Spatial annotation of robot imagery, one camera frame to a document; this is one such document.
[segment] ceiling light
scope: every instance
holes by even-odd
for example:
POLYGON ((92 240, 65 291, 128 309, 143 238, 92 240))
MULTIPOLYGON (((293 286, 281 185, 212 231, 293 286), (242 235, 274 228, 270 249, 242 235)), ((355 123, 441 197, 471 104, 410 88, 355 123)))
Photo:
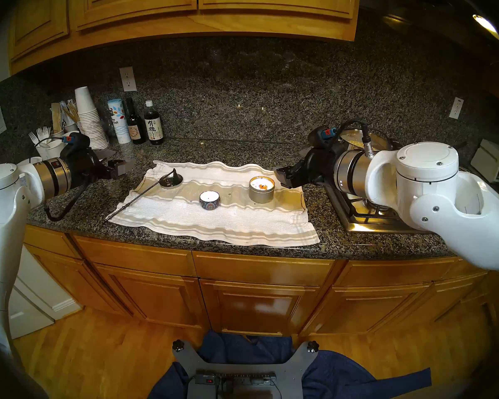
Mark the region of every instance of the ceiling light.
POLYGON ((475 21, 477 21, 480 25, 482 25, 484 28, 486 28, 491 35, 493 35, 495 38, 499 40, 499 34, 497 33, 497 30, 495 27, 492 25, 492 23, 488 20, 486 20, 484 17, 481 17, 480 15, 474 14, 473 18, 475 21))

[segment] metal rod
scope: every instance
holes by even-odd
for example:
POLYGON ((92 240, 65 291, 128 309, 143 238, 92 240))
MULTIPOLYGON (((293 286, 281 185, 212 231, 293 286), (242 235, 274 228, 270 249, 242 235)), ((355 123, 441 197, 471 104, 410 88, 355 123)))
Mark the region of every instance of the metal rod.
POLYGON ((156 185, 158 185, 161 181, 163 181, 164 179, 166 179, 169 175, 171 174, 175 174, 175 169, 173 169, 170 173, 164 175, 163 177, 161 177, 158 181, 156 181, 155 183, 153 183, 151 186, 149 186, 146 190, 144 190, 142 193, 140 193, 137 197, 135 197, 132 201, 130 201, 128 204, 124 204, 122 207, 120 207, 118 210, 116 210, 115 212, 111 213, 110 215, 108 215, 106 218, 105 218, 105 221, 109 221, 110 219, 112 219, 114 216, 116 216, 118 213, 120 213, 122 210, 126 209, 127 207, 129 207, 130 205, 133 204, 133 202, 139 198, 142 197, 143 194, 145 193, 148 193, 152 188, 154 188, 156 185))

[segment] soy sauce bottle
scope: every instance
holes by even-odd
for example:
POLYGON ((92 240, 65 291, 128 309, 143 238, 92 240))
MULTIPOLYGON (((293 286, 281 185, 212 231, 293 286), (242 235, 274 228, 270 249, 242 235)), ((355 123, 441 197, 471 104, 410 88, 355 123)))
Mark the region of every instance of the soy sauce bottle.
POLYGON ((146 101, 146 110, 144 111, 144 121, 148 138, 153 145, 159 145, 163 142, 163 129, 161 128, 161 119, 159 113, 153 109, 153 101, 146 101))
POLYGON ((148 132, 144 121, 138 114, 135 114, 135 107, 132 99, 126 99, 128 106, 128 130, 133 144, 142 144, 148 139, 148 132))

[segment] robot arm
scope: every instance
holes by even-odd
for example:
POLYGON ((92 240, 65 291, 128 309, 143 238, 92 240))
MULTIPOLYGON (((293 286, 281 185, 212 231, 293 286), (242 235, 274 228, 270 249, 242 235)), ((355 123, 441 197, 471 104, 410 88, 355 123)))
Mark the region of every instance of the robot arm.
POLYGON ((440 235, 468 262, 499 270, 499 195, 459 171, 454 148, 425 142, 373 152, 350 149, 341 140, 312 145, 296 166, 275 169, 283 186, 331 185, 391 207, 409 226, 440 235))
POLYGON ((0 347, 8 354, 12 352, 9 296, 19 270, 27 214, 44 203, 48 217, 60 220, 75 200, 54 218, 46 205, 48 199, 98 179, 117 178, 132 166, 116 160, 108 166, 100 164, 89 147, 89 138, 80 133, 63 141, 67 146, 59 158, 19 166, 0 164, 0 347))
POLYGON ((452 252, 472 264, 499 270, 499 195, 475 175, 459 172, 457 177, 456 203, 425 194, 410 206, 411 219, 440 235, 452 252))

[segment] blue cloth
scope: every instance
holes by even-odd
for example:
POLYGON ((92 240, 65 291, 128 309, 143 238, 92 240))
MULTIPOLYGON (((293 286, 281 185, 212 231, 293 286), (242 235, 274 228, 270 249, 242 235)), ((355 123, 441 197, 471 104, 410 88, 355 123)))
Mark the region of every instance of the blue cloth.
MULTIPOLYGON (((218 334, 209 331, 198 354, 209 363, 285 363, 294 354, 292 338, 218 334)), ((189 378, 178 363, 155 384, 148 399, 186 399, 189 378)), ((390 399, 431 385, 430 369, 375 379, 340 353, 320 350, 302 380, 304 399, 390 399)))

